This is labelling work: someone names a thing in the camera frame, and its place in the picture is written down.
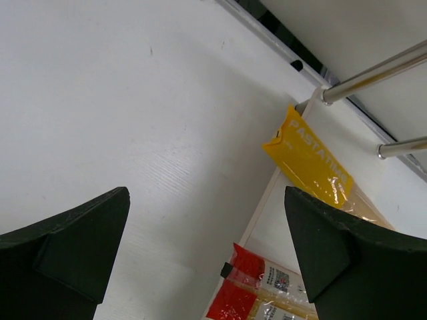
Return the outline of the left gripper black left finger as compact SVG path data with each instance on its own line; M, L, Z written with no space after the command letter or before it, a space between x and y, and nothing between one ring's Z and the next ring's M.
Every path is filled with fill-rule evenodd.
M130 208L126 187L1 235L2 319L92 319Z

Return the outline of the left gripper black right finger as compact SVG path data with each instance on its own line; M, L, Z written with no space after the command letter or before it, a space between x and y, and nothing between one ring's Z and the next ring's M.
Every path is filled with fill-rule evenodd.
M425 319L426 240L335 209L297 187L284 207L319 319Z

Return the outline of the red pasta bag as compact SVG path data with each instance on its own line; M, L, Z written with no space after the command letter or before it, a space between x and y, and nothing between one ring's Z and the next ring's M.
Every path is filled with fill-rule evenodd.
M208 319L317 319L302 277L238 244L220 276Z

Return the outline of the yellow pasta bag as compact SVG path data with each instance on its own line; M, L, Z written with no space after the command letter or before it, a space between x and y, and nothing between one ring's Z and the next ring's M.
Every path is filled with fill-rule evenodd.
M393 230L293 105L262 149L296 187L336 209Z

